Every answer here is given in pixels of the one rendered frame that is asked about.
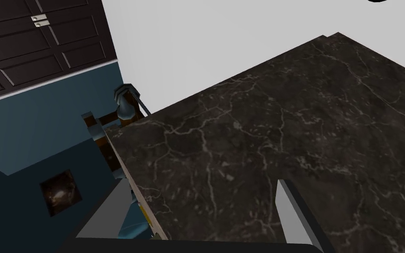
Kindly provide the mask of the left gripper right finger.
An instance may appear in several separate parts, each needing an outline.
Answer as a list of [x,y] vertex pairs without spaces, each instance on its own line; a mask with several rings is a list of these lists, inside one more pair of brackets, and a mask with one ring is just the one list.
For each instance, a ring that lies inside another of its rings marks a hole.
[[310,246],[310,253],[336,253],[296,186],[279,179],[275,206],[287,243]]

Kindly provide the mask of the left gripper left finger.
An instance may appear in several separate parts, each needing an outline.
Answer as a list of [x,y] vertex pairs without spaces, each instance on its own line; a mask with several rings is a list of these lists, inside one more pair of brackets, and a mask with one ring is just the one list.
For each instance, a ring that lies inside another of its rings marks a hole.
[[126,178],[117,179],[116,186],[79,230],[77,238],[115,239],[121,230],[132,204],[130,183]]

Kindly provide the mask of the brown wooden chair blue cushions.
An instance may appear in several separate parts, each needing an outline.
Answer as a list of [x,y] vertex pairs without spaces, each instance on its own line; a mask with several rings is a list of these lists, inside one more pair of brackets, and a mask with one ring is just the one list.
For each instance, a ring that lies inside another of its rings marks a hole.
[[[150,112],[141,102],[140,94],[132,84],[123,84],[116,88],[114,91],[114,101],[117,105],[117,109],[114,112],[98,119],[91,112],[88,112],[83,114],[82,118],[91,137],[100,148],[114,178],[125,179],[126,176],[122,166],[116,158],[115,151],[109,144],[103,126],[119,120],[120,124],[118,126],[125,127],[145,117],[140,108],[145,109],[147,115],[150,115]],[[144,214],[144,210],[133,191],[131,191],[131,195],[132,204],[121,225],[118,237],[120,239],[151,239],[154,234],[148,218]]]

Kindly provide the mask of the dark brown panelled door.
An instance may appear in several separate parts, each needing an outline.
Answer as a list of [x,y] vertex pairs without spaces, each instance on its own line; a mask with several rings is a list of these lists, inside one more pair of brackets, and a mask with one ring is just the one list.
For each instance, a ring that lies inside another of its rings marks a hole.
[[0,0],[0,99],[116,59],[102,0]]

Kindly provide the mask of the dark framed wall picture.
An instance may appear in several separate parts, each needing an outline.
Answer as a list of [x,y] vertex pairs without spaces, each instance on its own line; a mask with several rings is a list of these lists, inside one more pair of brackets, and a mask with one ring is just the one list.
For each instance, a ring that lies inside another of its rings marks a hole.
[[65,170],[40,184],[50,217],[82,201],[71,170]]

